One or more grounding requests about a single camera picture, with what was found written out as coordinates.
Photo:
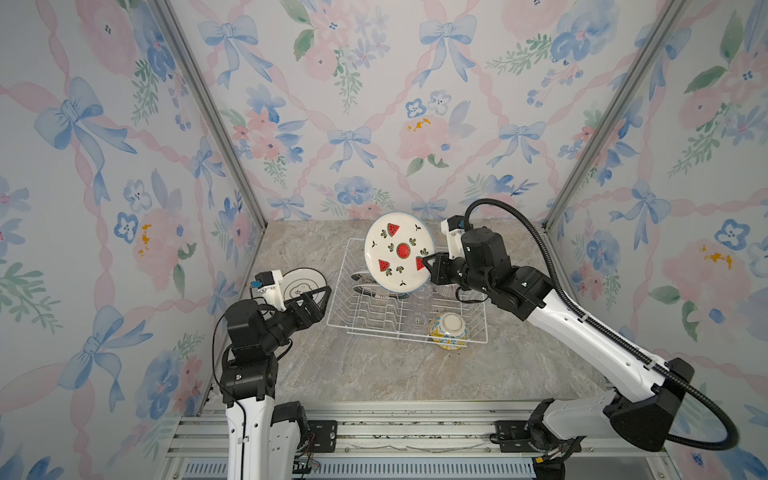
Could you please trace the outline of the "white plate green rim characters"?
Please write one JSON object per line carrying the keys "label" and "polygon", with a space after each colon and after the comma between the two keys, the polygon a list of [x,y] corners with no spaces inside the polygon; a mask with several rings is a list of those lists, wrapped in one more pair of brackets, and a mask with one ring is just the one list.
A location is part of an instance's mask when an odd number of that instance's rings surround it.
{"label": "white plate green rim characters", "polygon": [[297,268],[283,275],[280,283],[284,300],[300,297],[302,294],[327,286],[325,276],[313,268]]}

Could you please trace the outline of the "watermelon pattern plate blue rim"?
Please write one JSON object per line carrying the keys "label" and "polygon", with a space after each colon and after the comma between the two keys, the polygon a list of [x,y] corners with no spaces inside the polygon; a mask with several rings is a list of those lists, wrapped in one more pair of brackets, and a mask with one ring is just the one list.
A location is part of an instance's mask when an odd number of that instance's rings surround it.
{"label": "watermelon pattern plate blue rim", "polygon": [[411,293],[430,278],[423,258],[436,252],[428,227],[415,216],[391,212],[379,217],[365,238],[364,259],[373,280],[394,293]]}

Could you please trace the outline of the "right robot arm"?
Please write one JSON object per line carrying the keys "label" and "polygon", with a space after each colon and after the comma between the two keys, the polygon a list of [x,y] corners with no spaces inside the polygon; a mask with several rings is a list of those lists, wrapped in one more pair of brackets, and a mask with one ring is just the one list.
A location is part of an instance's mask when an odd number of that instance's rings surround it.
{"label": "right robot arm", "polygon": [[566,458],[587,436],[618,437],[641,450],[663,449],[684,388],[655,372],[662,358],[613,340],[614,330],[569,307],[553,279],[530,266],[514,266],[502,237],[486,228],[465,231],[460,216],[441,224],[448,250],[428,256],[425,267],[437,285],[455,284],[552,335],[587,361],[611,389],[581,400],[542,401],[526,422],[522,439],[546,461]]}

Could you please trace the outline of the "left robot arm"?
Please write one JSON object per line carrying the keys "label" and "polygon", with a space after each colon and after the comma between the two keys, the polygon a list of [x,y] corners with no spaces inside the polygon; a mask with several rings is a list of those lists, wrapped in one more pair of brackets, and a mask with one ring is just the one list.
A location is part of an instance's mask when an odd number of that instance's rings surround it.
{"label": "left robot arm", "polygon": [[279,310],[264,301],[240,300],[225,311],[230,345],[216,384],[226,406],[229,479],[291,479],[294,461],[310,445],[300,402],[275,401],[279,358],[291,336],[325,316],[332,289],[300,294]]}

